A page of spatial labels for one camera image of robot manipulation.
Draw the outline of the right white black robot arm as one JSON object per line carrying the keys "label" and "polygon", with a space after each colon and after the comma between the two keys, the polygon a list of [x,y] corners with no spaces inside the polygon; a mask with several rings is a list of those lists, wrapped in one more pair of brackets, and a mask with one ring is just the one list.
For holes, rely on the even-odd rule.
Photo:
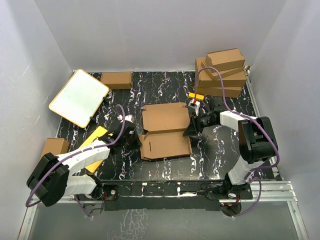
{"label": "right white black robot arm", "polygon": [[229,110],[225,100],[211,100],[209,111],[200,111],[200,101],[191,99],[188,103],[194,112],[184,137],[196,137],[207,127],[220,125],[238,133],[240,156],[234,167],[225,175],[221,185],[207,184],[204,191],[207,197],[224,196],[238,200],[249,186],[249,177],[265,161],[276,155],[278,145],[271,121],[268,117],[253,117]]}

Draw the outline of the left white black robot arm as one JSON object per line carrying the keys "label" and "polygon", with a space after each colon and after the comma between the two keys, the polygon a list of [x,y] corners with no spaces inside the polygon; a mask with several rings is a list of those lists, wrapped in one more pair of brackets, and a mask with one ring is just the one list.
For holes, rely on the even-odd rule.
{"label": "left white black robot arm", "polygon": [[33,196],[46,207],[56,204],[61,198],[71,195],[88,195],[97,200],[103,195],[103,187],[93,176],[77,175],[78,171],[104,161],[123,148],[137,149],[141,145],[133,121],[127,117],[119,128],[97,137],[89,145],[74,151],[43,155],[28,178],[26,185],[31,190],[26,207],[31,207]]}

